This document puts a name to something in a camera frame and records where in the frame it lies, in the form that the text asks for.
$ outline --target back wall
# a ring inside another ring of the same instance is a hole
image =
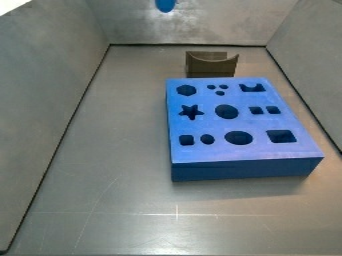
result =
[[[112,44],[266,45],[298,0],[87,0]]]

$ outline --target blue foam block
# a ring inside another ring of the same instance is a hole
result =
[[[166,87],[172,181],[310,174],[323,153],[266,78]]]

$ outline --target star-shaped hole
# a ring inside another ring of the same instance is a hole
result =
[[[204,115],[202,111],[198,110],[198,105],[191,107],[182,105],[183,111],[179,113],[180,116],[187,116],[190,120],[195,120],[196,116]]]

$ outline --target foam block top surface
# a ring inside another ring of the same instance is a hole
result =
[[[323,157],[266,78],[168,79],[172,164]]]

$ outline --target dark brown object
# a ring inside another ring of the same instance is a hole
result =
[[[239,54],[227,59],[227,52],[186,52],[186,73],[194,77],[234,77]]]

